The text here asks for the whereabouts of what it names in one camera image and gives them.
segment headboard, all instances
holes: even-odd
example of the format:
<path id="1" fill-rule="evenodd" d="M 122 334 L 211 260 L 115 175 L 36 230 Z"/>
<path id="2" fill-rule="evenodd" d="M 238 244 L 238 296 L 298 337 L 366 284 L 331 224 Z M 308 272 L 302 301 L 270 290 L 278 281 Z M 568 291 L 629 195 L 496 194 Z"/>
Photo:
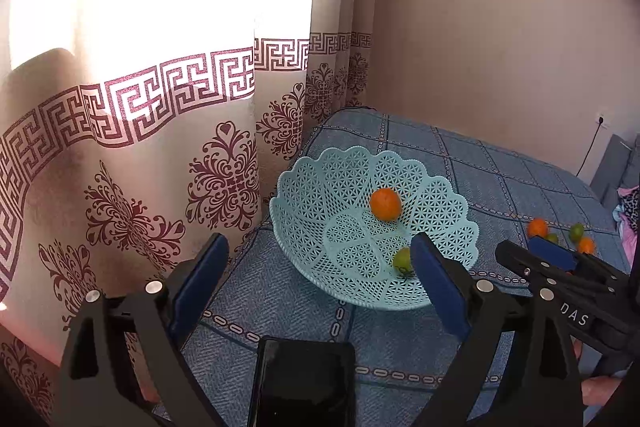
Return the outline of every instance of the headboard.
<path id="1" fill-rule="evenodd" d="M 631 145 L 614 134 L 591 181 L 591 190 L 602 206 L 613 210 L 618 204 L 618 187 L 635 187 L 639 176 L 640 135 Z"/>

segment blue pad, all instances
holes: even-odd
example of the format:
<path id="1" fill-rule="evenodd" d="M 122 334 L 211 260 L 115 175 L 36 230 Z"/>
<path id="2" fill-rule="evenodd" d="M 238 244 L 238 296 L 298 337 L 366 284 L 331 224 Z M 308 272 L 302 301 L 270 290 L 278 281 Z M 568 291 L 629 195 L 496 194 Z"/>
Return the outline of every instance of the blue pad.
<path id="1" fill-rule="evenodd" d="M 466 301 L 442 267 L 442 254 L 420 234 L 414 235 L 411 240 L 410 251 L 415 274 L 427 291 L 442 324 L 463 342 L 471 330 L 466 319 Z"/>
<path id="2" fill-rule="evenodd" d="M 547 241 L 539 235 L 529 239 L 529 251 L 533 255 L 540 257 L 540 259 L 544 259 L 549 264 L 565 271 L 573 270 L 577 265 L 574 254 L 570 250 Z"/>
<path id="3" fill-rule="evenodd" d="M 195 266 L 180 286 L 174 298 L 173 320 L 168 328 L 169 335 L 178 347 L 200 320 L 225 270 L 228 254 L 229 243 L 224 235 L 219 234 L 207 250 L 198 256 Z"/>

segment scalloped basket rim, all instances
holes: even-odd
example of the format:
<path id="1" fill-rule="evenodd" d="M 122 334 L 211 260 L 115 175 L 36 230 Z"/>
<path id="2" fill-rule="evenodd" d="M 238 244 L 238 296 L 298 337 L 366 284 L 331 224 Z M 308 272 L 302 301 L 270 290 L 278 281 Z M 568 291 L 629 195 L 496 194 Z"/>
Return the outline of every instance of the scalloped basket rim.
<path id="1" fill-rule="evenodd" d="M 286 247 L 284 246 L 284 242 L 283 240 L 281 240 L 280 238 L 280 232 L 278 231 L 278 227 L 279 224 L 277 222 L 276 219 L 274 219 L 274 210 L 276 210 L 276 205 L 277 204 L 282 204 L 282 203 L 286 203 L 286 200 L 284 197 L 282 197 L 281 191 L 282 191 L 282 183 L 284 180 L 286 180 L 288 177 L 290 176 L 294 176 L 295 173 L 300 169 L 300 167 L 302 165 L 305 164 L 319 164 L 327 155 L 329 155 L 330 153 L 341 153 L 343 156 L 347 155 L 350 152 L 353 152 L 355 150 L 362 150 L 367 156 L 369 156 L 369 160 L 371 160 L 372 158 L 378 158 L 380 156 L 391 156 L 392 158 L 396 159 L 399 164 L 414 164 L 420 167 L 420 170 L 422 171 L 422 182 L 420 183 L 420 188 L 423 188 L 425 185 L 428 185 L 429 183 L 433 182 L 434 180 L 439 180 L 444 182 L 444 184 L 447 187 L 447 194 L 453 194 L 455 196 L 458 196 L 460 198 L 460 200 L 462 200 L 462 204 L 463 204 L 463 212 L 462 212 L 462 217 L 460 218 L 459 222 L 457 222 L 455 225 L 452 225 L 452 229 L 458 229 L 464 226 L 469 226 L 472 229 L 472 236 L 473 236 L 473 240 L 469 246 L 469 251 L 473 254 L 473 258 L 475 259 L 475 262 L 478 261 L 478 255 L 479 255 L 479 251 L 478 251 L 478 247 L 476 245 L 476 243 L 478 242 L 478 235 L 479 235 L 479 228 L 478 228 L 478 224 L 475 221 L 470 221 L 467 219 L 467 214 L 468 214 L 468 201 L 466 201 L 466 198 L 464 196 L 462 196 L 462 194 L 459 194 L 458 192 L 456 192 L 455 190 L 453 190 L 453 187 L 451 186 L 451 183 L 449 182 L 449 180 L 447 180 L 444 176 L 430 176 L 429 173 L 427 172 L 426 167 L 424 166 L 424 164 L 422 162 L 420 162 L 420 160 L 415 160 L 413 158 L 409 158 L 409 159 L 404 159 L 402 158 L 402 156 L 400 156 L 398 153 L 396 153 L 395 151 L 382 151 L 378 154 L 372 154 L 371 151 L 369 151 L 368 149 L 366 149 L 365 147 L 362 147 L 360 145 L 354 145 L 352 147 L 349 147 L 346 150 L 343 149 L 338 149 L 336 147 L 329 147 L 325 150 L 322 151 L 322 153 L 318 156 L 318 159 L 314 160 L 313 158 L 311 158 L 310 156 L 301 156 L 300 158 L 298 158 L 296 160 L 296 162 L 294 163 L 294 165 L 292 166 L 292 168 L 281 172 L 281 174 L 278 176 L 278 183 L 276 184 L 276 196 L 271 198 L 271 200 L 269 201 L 269 212 L 270 212 L 270 216 L 271 216 L 271 222 L 273 223 L 273 235 L 276 238 L 276 242 L 278 243 L 280 249 L 283 251 L 283 253 L 287 256 L 287 259 L 289 259 L 289 261 L 291 261 L 291 264 L 293 264 L 293 266 L 298 270 L 298 272 L 300 272 L 301 275 L 303 275 L 305 277 L 305 279 L 307 279 L 309 282 L 313 283 L 315 286 L 319 287 L 322 291 L 324 291 L 325 293 L 331 295 L 332 297 L 341 300 L 341 301 L 345 301 L 351 304 L 354 304 L 356 306 L 360 306 L 363 308 L 368 308 L 368 309 L 374 309 L 374 310 L 381 310 L 381 311 L 408 311 L 408 310 L 415 310 L 415 309 L 419 309 L 419 308 L 424 308 L 425 306 L 428 306 L 431 304 L 431 300 L 427 297 L 426 301 L 423 302 L 419 302 L 419 303 L 412 303 L 412 304 L 407 304 L 407 305 L 403 305 L 401 308 L 397 307 L 397 306 L 392 306 L 392 305 L 386 305 L 385 303 L 367 303 L 367 302 L 363 302 L 360 301 L 358 299 L 355 298 L 350 298 L 350 296 L 348 295 L 344 295 L 341 293 L 338 293 L 337 291 L 334 291 L 334 289 L 329 288 L 328 286 L 326 286 L 323 282 L 319 281 L 318 279 L 315 279 L 315 277 L 313 277 L 312 275 L 308 274 L 306 272 L 306 266 L 304 266 L 302 263 L 300 263 L 299 259 L 295 256 L 292 256 L 291 254 L 289 254 L 289 252 L 287 251 Z"/>

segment metal screw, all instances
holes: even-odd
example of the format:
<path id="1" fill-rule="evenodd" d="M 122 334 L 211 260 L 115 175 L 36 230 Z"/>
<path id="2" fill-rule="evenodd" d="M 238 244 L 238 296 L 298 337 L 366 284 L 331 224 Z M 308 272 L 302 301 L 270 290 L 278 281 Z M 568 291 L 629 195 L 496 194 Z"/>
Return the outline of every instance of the metal screw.
<path id="1" fill-rule="evenodd" d="M 162 289 L 162 283 L 160 281 L 148 282 L 145 286 L 147 293 L 158 293 Z"/>
<path id="2" fill-rule="evenodd" d="M 545 299 L 545 301 L 552 301 L 555 297 L 549 288 L 542 288 L 542 290 L 540 290 L 540 296 Z"/>
<path id="3" fill-rule="evenodd" d="M 98 290 L 91 290 L 84 296 L 84 300 L 87 302 L 95 302 L 100 298 L 100 292 Z"/>
<path id="4" fill-rule="evenodd" d="M 489 293 L 494 291 L 494 284 L 487 279 L 481 279 L 476 283 L 476 288 L 478 288 L 482 293 Z"/>

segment patterned curtain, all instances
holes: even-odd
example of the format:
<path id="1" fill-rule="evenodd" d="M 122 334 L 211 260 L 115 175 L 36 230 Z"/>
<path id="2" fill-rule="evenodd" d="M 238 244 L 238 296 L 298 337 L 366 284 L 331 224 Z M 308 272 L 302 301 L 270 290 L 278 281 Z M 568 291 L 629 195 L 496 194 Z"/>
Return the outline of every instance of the patterned curtain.
<path id="1" fill-rule="evenodd" d="M 305 129 L 365 102 L 375 0 L 313 0 Z"/>
<path id="2" fill-rule="evenodd" d="M 373 0 L 0 0 L 0 361 L 45 419 L 89 290 L 139 290 L 212 232 L 233 263 L 305 114 L 362 100 L 372 11 Z"/>

